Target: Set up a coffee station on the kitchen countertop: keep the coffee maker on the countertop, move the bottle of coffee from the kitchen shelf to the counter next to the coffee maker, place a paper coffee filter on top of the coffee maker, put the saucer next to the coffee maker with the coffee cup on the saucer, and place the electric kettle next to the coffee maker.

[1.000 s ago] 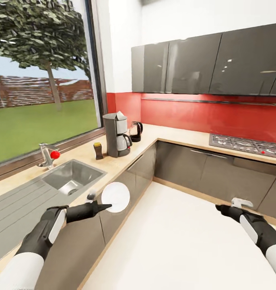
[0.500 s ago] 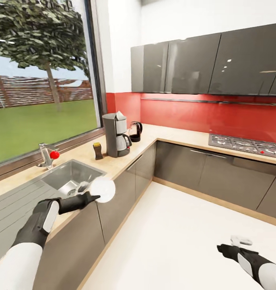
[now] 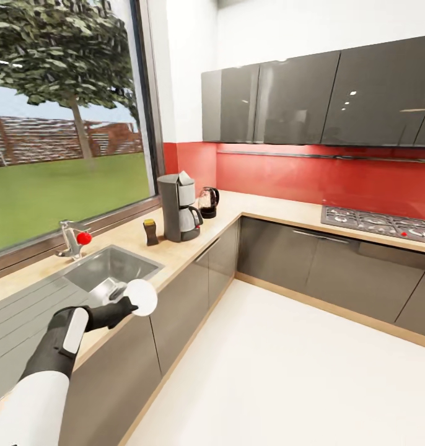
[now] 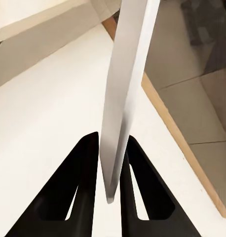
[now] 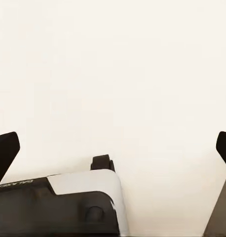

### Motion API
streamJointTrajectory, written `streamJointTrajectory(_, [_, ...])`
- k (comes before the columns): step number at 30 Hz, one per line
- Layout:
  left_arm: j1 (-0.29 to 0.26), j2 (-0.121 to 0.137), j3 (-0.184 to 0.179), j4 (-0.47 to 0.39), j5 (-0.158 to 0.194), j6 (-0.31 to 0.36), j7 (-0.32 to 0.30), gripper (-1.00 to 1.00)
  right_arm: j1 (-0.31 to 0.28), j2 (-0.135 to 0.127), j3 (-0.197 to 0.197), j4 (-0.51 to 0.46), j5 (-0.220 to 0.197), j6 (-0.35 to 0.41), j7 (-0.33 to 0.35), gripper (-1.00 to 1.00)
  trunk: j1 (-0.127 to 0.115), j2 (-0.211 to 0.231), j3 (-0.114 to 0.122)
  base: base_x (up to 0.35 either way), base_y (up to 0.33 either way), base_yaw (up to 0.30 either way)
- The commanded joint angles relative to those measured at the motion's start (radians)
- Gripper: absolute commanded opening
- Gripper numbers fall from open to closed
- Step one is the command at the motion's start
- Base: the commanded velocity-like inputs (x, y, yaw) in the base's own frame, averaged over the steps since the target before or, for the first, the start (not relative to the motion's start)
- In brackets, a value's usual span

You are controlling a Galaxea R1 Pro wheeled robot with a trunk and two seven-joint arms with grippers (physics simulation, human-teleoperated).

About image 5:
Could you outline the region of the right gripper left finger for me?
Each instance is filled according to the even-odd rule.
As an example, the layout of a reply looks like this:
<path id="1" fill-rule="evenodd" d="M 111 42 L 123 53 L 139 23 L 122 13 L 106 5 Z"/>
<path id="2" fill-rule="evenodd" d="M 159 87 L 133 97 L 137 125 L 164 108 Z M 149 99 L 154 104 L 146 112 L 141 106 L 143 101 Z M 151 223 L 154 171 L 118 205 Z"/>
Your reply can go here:
<path id="1" fill-rule="evenodd" d="M 20 143 L 15 131 L 0 135 L 0 182 L 19 150 Z"/>

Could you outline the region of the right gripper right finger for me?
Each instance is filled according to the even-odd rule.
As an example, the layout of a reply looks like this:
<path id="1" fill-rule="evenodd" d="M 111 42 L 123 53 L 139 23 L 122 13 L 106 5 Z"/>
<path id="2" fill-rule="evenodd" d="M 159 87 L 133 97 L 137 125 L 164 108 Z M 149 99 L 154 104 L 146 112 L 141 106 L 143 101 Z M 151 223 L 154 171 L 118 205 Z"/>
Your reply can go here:
<path id="1" fill-rule="evenodd" d="M 220 154 L 220 156 L 223 158 L 223 160 L 226 163 L 226 132 L 220 131 L 217 143 L 216 143 L 216 150 Z"/>

